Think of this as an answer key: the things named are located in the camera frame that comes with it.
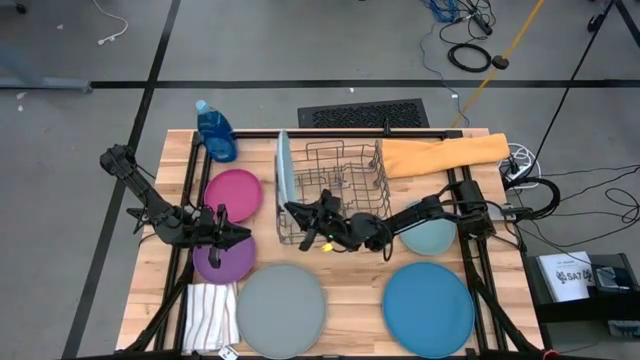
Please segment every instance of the dish soap bottle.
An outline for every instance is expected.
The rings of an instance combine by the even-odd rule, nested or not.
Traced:
[[[198,110],[198,133],[202,137],[207,152],[217,162],[231,162],[236,159],[236,139],[233,129],[222,113],[204,100],[196,102]]]

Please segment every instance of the dish rack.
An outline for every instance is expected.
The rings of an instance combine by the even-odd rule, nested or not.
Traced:
[[[389,183],[379,141],[374,145],[345,145],[342,140],[312,142],[304,150],[291,151],[291,157],[299,202],[313,203],[327,189],[342,199],[340,212],[345,218],[358,212],[382,219],[391,216]],[[278,236],[282,244],[299,244],[305,232],[280,204],[277,177],[276,170]]]

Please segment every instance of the label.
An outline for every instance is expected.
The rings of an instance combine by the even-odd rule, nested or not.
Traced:
[[[218,355],[220,355],[224,360],[236,360],[238,358],[238,352],[229,345],[220,349],[220,351],[218,351]]]

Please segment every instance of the blue plate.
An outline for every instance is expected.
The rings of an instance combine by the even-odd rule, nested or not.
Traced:
[[[427,221],[400,235],[402,242],[420,255],[439,255],[447,251],[456,238],[456,224],[446,219]]]
[[[475,312],[466,286],[450,270],[428,262],[407,265],[387,283],[384,321],[394,339],[429,359],[460,350],[471,336]]]
[[[291,158],[291,148],[289,136],[285,130],[280,130],[277,142],[278,172],[278,200],[284,205],[287,202],[298,202],[296,197],[295,178],[293,175],[293,159]]]

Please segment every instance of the black stripe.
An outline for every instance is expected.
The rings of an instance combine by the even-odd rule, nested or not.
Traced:
[[[631,18],[629,10],[627,10],[627,7],[622,3],[622,0],[612,1],[616,2],[616,8],[618,8],[618,12],[620,13],[620,16],[622,16],[622,20],[624,21],[625,25],[627,25],[627,28],[629,29],[631,36],[633,36],[633,40],[635,40],[636,45],[640,47],[640,30],[638,30],[636,23]]]
[[[67,342],[62,351],[63,359],[71,359],[78,356],[78,350],[80,349],[80,343],[82,342],[82,335],[87,326],[87,320],[91,313],[91,305],[98,289],[98,283],[100,282],[100,275],[102,274],[102,268],[104,262],[107,259],[107,251],[109,250],[109,244],[111,242],[111,236],[118,220],[118,213],[120,212],[120,205],[122,204],[122,198],[124,195],[125,186],[121,181],[116,182],[111,194],[111,200],[109,201],[109,207],[107,208],[107,214],[100,230],[100,237],[98,238],[98,244],[91,260],[91,266],[89,266],[89,273],[85,280],[82,294],[76,308],[76,314],[73,317],[71,323],[71,330],[69,330],[69,336]]]
[[[92,81],[92,89],[144,89],[146,81]]]
[[[452,88],[474,89],[483,80],[447,80]],[[95,81],[95,89],[145,89],[144,81]],[[248,80],[248,81],[157,81],[156,89],[318,89],[318,88],[441,88],[439,80]],[[603,80],[493,80],[488,88],[564,89],[564,88],[639,88],[640,79]]]
[[[153,58],[153,64],[151,65],[151,71],[149,72],[149,80],[147,81],[147,87],[144,89],[142,95],[142,101],[140,102],[140,109],[136,116],[136,121],[133,123],[133,129],[129,136],[129,146],[136,149],[140,142],[140,136],[142,136],[142,129],[144,123],[147,120],[147,113],[149,112],[149,106],[151,105],[151,99],[153,98],[153,91],[156,88],[158,82],[158,76],[160,75],[160,68],[164,61],[164,56],[167,53],[167,46],[169,45],[169,38],[171,38],[171,32],[173,31],[173,25],[176,22],[176,16],[178,16],[178,9],[180,8],[181,0],[171,1],[171,8],[167,15],[167,21],[164,23],[164,29],[162,29],[162,36],[160,37],[160,43],[156,50],[156,56]]]
[[[153,59],[151,71],[149,72],[149,77],[146,82],[146,88],[142,95],[140,106],[138,107],[138,113],[136,114],[133,128],[131,130],[131,135],[129,136],[128,141],[128,145],[133,147],[134,149],[140,142],[142,129],[144,128],[147,113],[149,112],[149,105],[151,104],[151,99],[153,97],[153,90],[155,88],[156,82],[158,81],[158,75],[160,74],[162,61],[164,60],[164,56],[167,51],[167,44],[169,43],[169,38],[171,37],[171,31],[173,30],[173,24],[175,23],[176,15],[178,14],[180,1],[181,0],[173,0],[171,2],[171,8],[169,9],[169,13],[167,14],[167,20],[165,22],[164,29],[162,30],[162,36],[160,37],[156,55]],[[67,337],[67,342],[62,352],[62,358],[64,359],[75,358],[78,355],[78,350],[80,349],[82,337],[87,327],[87,321],[89,320],[91,307],[93,306],[93,301],[95,299],[98,284],[100,282],[100,276],[102,275],[102,269],[104,268],[104,263],[109,251],[109,245],[111,244],[111,237],[113,236],[113,231],[116,226],[118,213],[120,212],[120,206],[122,205],[124,191],[124,184],[120,181],[116,182],[113,193],[111,194],[109,206],[107,207],[105,221],[102,224],[102,229],[100,230],[98,243],[91,260],[89,273],[87,274],[87,278],[82,289],[82,294],[80,295],[80,300],[78,301],[78,307],[76,308],[76,314],[71,324],[71,330],[69,330],[69,336]]]

